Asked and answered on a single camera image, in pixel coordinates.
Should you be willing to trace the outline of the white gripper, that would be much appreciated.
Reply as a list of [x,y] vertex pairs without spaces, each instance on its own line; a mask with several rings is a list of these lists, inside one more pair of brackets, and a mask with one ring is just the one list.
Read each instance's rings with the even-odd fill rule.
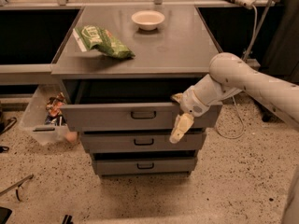
[[172,144],[176,144],[193,126],[194,117],[204,115],[209,110],[209,107],[196,97],[193,87],[189,87],[183,93],[173,94],[171,100],[179,103],[180,109],[184,112],[182,115],[177,115],[169,138]]

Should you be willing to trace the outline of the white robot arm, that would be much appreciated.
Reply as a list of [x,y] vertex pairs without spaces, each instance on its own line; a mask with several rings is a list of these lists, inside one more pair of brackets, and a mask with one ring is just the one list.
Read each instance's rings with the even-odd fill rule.
[[248,111],[246,125],[228,134],[223,121],[204,151],[205,199],[187,224],[299,224],[299,87],[260,73],[231,53],[212,58],[207,74],[176,95],[177,143],[213,105],[244,92],[278,118],[264,125]]

